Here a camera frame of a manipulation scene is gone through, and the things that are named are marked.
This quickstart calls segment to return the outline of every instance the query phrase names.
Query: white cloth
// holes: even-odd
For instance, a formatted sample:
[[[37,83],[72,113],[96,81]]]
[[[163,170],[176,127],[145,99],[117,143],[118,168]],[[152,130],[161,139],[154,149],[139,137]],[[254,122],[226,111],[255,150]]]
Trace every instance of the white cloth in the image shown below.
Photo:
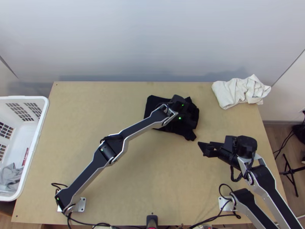
[[[262,84],[253,74],[245,79],[234,78],[228,82],[216,81],[212,84],[212,90],[219,106],[226,110],[238,103],[263,104],[263,98],[271,91],[271,87]]]

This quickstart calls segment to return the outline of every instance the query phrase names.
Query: white laundry basket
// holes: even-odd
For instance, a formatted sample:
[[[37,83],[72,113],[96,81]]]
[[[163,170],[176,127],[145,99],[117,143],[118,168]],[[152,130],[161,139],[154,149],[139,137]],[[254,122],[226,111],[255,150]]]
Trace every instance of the white laundry basket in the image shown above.
[[[48,107],[49,100],[43,96],[0,97],[0,170],[11,163],[23,167],[17,191],[0,185],[0,201],[20,196]]]

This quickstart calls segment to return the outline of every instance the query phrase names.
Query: tabletop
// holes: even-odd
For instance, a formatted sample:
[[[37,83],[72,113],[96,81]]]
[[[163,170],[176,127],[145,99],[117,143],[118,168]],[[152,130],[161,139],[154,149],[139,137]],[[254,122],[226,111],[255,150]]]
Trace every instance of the tabletop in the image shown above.
[[[17,199],[12,221],[66,224],[57,212],[52,182],[69,185],[90,163],[100,139],[143,119],[150,95],[188,97],[199,108],[194,142],[167,132],[150,130],[129,143],[128,152],[106,168],[83,192],[85,211],[72,217],[87,223],[145,225],[155,214],[159,225],[192,225],[219,212],[218,187],[248,187],[231,182],[230,166],[206,158],[197,145],[224,142],[226,135],[247,135],[257,140],[257,153],[273,173],[286,199],[272,150],[256,104],[219,107],[203,82],[55,82],[24,190]],[[262,198],[257,204],[274,219]],[[222,217],[213,224],[250,223],[242,215]]]

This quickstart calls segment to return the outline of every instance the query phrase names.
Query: black wire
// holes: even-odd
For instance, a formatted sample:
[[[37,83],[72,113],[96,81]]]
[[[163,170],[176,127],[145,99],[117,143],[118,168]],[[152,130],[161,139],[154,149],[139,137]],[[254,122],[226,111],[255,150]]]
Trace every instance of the black wire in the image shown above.
[[[102,143],[102,141],[105,141],[107,139],[123,139],[123,136],[120,135],[120,134],[106,136],[106,137],[104,137],[103,139],[100,140],[100,143]]]
[[[60,184],[60,183],[51,183],[51,185],[52,185],[53,187],[58,188],[59,190],[61,189],[61,187],[59,187],[58,185],[61,185],[61,186],[64,186],[64,187],[68,188],[67,185],[65,185],[65,184]]]
[[[278,158],[279,154],[282,152],[282,149],[286,146],[288,140],[294,135],[294,133],[292,135],[289,136],[289,138],[286,140],[286,143],[284,144],[284,146],[282,146],[280,149],[279,149],[279,152],[277,153],[277,155],[275,156],[275,160]]]
[[[232,201],[232,200],[228,200],[228,201],[222,206],[222,208],[220,209],[220,212],[218,213],[218,215],[213,216],[213,217],[211,217],[211,218],[208,218],[208,219],[206,219],[206,220],[204,220],[204,221],[201,221],[201,222],[199,222],[199,223],[196,223],[196,224],[190,226],[189,229],[193,229],[194,227],[197,227],[197,226],[199,226],[199,225],[202,225],[203,223],[211,222],[211,221],[213,221],[213,220],[215,220],[215,219],[217,219],[217,218],[219,218],[219,217],[235,216],[236,218],[240,219],[241,216],[238,215],[238,214],[236,214],[235,212],[233,212],[233,214],[220,215],[220,214],[222,213],[223,209],[225,208],[225,206],[226,206],[229,202],[231,202],[231,201]]]
[[[241,178],[248,179],[248,173],[249,173],[249,170],[252,168],[253,162],[254,162],[254,153],[252,154],[251,162],[248,164],[245,174],[243,175],[241,172],[236,179],[234,178],[234,168],[232,165],[230,165],[231,181],[238,182],[241,180]]]
[[[226,197],[224,197],[224,196],[222,195],[221,191],[220,191],[220,188],[221,188],[222,186],[224,186],[224,185],[227,186],[227,187],[231,190],[231,192],[233,192],[232,188],[231,188],[229,185],[227,185],[227,184],[221,184],[221,185],[219,185],[219,188],[218,188],[219,194],[220,194],[221,197],[224,198],[225,200],[230,200],[231,198],[226,198]]]
[[[305,117],[304,117],[303,122],[301,123],[301,125],[304,125],[304,123],[305,123]],[[277,155],[275,156],[275,160],[278,158],[278,156],[279,156],[279,154],[281,153],[282,149],[286,146],[288,140],[289,140],[293,135],[294,135],[294,133],[293,133],[293,130],[292,130],[292,131],[288,134],[288,136],[284,139],[284,141],[283,141],[281,147],[280,147],[278,150],[276,150],[276,151],[273,152],[273,153],[278,152]]]
[[[80,221],[77,221],[77,220],[71,218],[71,215],[72,215],[72,212],[70,212],[70,213],[68,214],[68,216],[65,215],[65,216],[67,217],[67,225],[68,225],[68,228],[69,228],[69,229],[71,229],[70,220],[72,220],[72,221],[74,221],[74,222],[76,222],[76,223],[82,224],[82,225],[93,226],[93,228],[95,228],[95,227],[97,227],[97,226],[111,227],[111,225],[108,224],[108,223],[91,224],[91,223],[80,222]]]

